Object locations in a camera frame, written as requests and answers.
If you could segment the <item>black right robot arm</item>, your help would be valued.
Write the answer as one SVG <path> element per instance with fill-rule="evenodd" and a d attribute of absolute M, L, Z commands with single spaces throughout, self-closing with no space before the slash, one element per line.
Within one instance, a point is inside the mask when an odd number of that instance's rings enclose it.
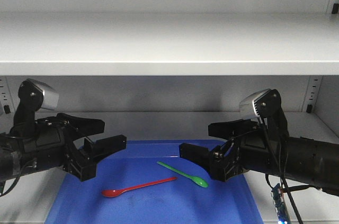
<path fill-rule="evenodd" d="M 208 134 L 225 139 L 212 150 L 179 146 L 180 157 L 202 167 L 222 182 L 247 171 L 284 177 L 338 195 L 338 145 L 290 137 L 281 109 L 266 122 L 239 119 L 208 126 Z"/>

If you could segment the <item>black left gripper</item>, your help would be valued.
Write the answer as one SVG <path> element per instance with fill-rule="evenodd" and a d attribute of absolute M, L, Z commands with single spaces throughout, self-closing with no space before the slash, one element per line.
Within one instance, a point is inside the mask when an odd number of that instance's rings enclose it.
<path fill-rule="evenodd" d="M 97 141 L 84 140 L 77 149 L 74 141 L 104 132 L 100 119 L 80 118 L 65 113 L 56 117 L 30 120 L 22 124 L 22 174 L 60 167 L 87 181 L 96 176 L 97 163 L 126 149 L 127 137 L 118 135 Z"/>

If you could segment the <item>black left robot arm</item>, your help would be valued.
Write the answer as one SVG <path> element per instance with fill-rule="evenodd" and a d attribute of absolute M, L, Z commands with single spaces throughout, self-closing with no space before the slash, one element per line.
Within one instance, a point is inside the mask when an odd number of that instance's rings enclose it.
<path fill-rule="evenodd" d="M 127 145 L 124 135 L 90 140 L 104 128 L 100 119 L 65 113 L 36 119 L 34 111 L 19 105 L 13 127 L 1 134 L 1 196 L 9 194 L 22 176 L 54 167 L 82 182 L 94 178 L 97 164 Z"/>

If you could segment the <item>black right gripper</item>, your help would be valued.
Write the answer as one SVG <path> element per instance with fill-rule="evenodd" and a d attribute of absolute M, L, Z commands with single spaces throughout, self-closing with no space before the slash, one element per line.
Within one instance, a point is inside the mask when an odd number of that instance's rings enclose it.
<path fill-rule="evenodd" d="M 289 133 L 273 126 L 259 126 L 252 120 L 216 122 L 208 125 L 208 136 L 225 139 L 209 151 L 206 147 L 183 143 L 180 157 L 207 167 L 210 177 L 225 182 L 248 170 L 281 177 L 284 143 Z"/>

